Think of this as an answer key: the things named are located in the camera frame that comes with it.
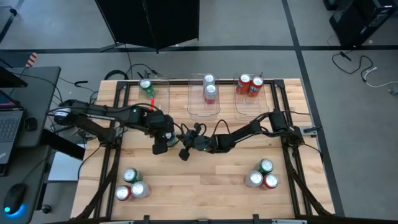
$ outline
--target white cable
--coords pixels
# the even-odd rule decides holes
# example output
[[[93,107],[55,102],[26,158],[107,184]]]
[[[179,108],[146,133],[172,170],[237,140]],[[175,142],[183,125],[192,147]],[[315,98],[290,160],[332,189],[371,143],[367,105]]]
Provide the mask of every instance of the white cable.
[[[366,82],[366,84],[367,84],[368,86],[370,86],[370,87],[372,87],[372,88],[380,88],[380,87],[384,87],[384,86],[387,86],[387,85],[390,85],[390,84],[393,84],[393,83],[398,83],[398,81],[393,81],[393,82],[385,83],[385,84],[378,85],[378,86],[370,85],[370,84],[368,83],[366,77],[367,77],[367,75],[369,75],[371,72],[375,71],[376,69],[377,69],[377,67],[374,67],[374,68],[372,68],[372,69],[366,70],[366,74],[365,74],[365,76],[364,76],[364,79],[365,79],[365,82]]]

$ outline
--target soda can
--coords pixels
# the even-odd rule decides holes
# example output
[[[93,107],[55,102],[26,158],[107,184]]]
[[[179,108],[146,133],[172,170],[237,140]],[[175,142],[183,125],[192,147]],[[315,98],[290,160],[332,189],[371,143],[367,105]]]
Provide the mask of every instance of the soda can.
[[[167,139],[168,147],[173,147],[178,142],[178,139],[175,137],[175,133],[166,133],[165,137]]]
[[[205,89],[206,86],[208,86],[210,84],[213,84],[213,85],[215,84],[215,78],[212,74],[207,74],[203,78],[203,89]]]
[[[126,171],[124,171],[123,179],[127,183],[133,184],[137,181],[142,181],[144,176],[138,172],[138,170],[134,168],[128,168]]]
[[[116,189],[115,197],[119,201],[125,201],[132,198],[131,188],[126,185],[122,185]]]
[[[269,190],[278,187],[279,180],[274,174],[267,174],[260,185],[260,189]]]
[[[262,174],[256,170],[244,176],[244,184],[248,187],[258,187],[262,183]]]
[[[209,84],[205,88],[205,102],[207,104],[213,104],[216,101],[217,88],[214,84]]]
[[[146,198],[150,195],[150,187],[142,181],[138,181],[132,185],[131,194],[136,198]]]
[[[263,84],[262,78],[254,77],[253,80],[251,80],[250,87],[248,90],[248,95],[251,97],[257,96],[262,88],[262,84]]]
[[[261,159],[261,161],[256,165],[256,170],[266,175],[274,170],[274,164],[269,159]]]
[[[155,89],[152,82],[148,79],[143,79],[139,82],[141,90],[144,91],[147,98],[156,97]]]
[[[238,84],[236,85],[236,92],[245,94],[250,87],[250,75],[242,74],[239,77]]]

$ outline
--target laptop keyboard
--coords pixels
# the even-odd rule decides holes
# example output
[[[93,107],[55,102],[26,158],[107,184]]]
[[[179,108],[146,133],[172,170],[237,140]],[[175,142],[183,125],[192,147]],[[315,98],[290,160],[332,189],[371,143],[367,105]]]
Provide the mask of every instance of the laptop keyboard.
[[[0,118],[0,142],[13,141],[18,124],[19,118]]]

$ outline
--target clear plastic bin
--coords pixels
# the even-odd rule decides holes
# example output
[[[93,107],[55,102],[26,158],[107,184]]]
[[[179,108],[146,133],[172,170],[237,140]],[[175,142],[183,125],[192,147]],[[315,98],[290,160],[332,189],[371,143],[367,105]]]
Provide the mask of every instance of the clear plastic bin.
[[[218,77],[214,77],[213,84],[216,89],[215,95],[205,93],[205,77],[209,73],[193,73],[188,79],[188,113],[194,121],[216,119],[220,112],[220,96],[218,89]]]
[[[154,105],[158,107],[163,113],[169,113],[170,105],[170,83],[168,79],[164,78],[146,78],[150,80],[155,90]],[[139,87],[138,103],[152,103],[152,97]]]
[[[249,96],[247,93],[239,94],[236,92],[236,87],[238,85],[238,80],[242,74],[235,74],[234,85],[233,85],[233,95],[235,102],[235,118],[236,119],[254,119],[262,113],[269,112],[269,107],[267,106],[266,91],[264,86],[261,88],[259,94],[255,97]],[[254,77],[259,77],[261,73],[246,73],[251,79]]]

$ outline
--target wooden tabletop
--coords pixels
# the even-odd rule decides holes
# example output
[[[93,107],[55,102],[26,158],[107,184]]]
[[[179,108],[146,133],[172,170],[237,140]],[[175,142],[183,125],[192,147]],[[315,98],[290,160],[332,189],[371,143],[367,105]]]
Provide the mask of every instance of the wooden tabletop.
[[[308,113],[300,79],[285,79],[285,88],[290,109]],[[102,81],[97,104],[113,106],[115,89],[116,81]],[[207,125],[207,136],[211,135],[219,119],[225,119],[231,131],[241,128],[249,121],[236,119],[233,86],[220,85],[219,89],[221,111],[218,117],[211,121],[201,121]],[[261,103],[273,110],[271,88],[264,85],[264,90],[265,96],[261,97]],[[129,105],[137,103],[138,92],[137,86],[131,88]],[[278,98],[283,109],[280,92]],[[193,128],[195,121],[187,113],[187,108],[188,86],[171,85],[169,115],[177,124],[184,123]],[[296,126],[312,124],[308,115],[292,114],[292,117]],[[98,123],[109,126],[107,121]],[[268,121],[264,120],[262,125],[271,128]],[[223,123],[219,125],[217,133],[227,133]],[[305,136],[304,139],[307,144],[317,147],[315,138]],[[152,145],[153,139],[139,131],[130,130],[124,134],[116,186],[126,184],[123,173],[127,168],[134,167],[144,174],[144,182],[151,186],[152,194],[147,198],[127,202],[115,199],[112,220],[142,220],[144,215],[150,215],[151,220],[250,219],[253,214],[259,214],[260,218],[294,217],[280,138],[254,136],[238,143],[227,154],[190,150],[191,156],[187,162],[178,156],[182,143],[157,156],[152,154]],[[97,147],[97,140],[90,141],[85,157]],[[308,188],[329,212],[334,213],[319,153],[307,146],[300,146],[299,150]],[[100,149],[81,168],[71,217],[77,216],[97,191],[103,156],[104,149]],[[274,163],[272,173],[280,180],[276,189],[260,190],[243,185],[244,175],[263,158]],[[296,189],[300,211],[305,214],[302,193],[297,185]],[[105,215],[107,201],[108,192],[103,197],[101,215]]]

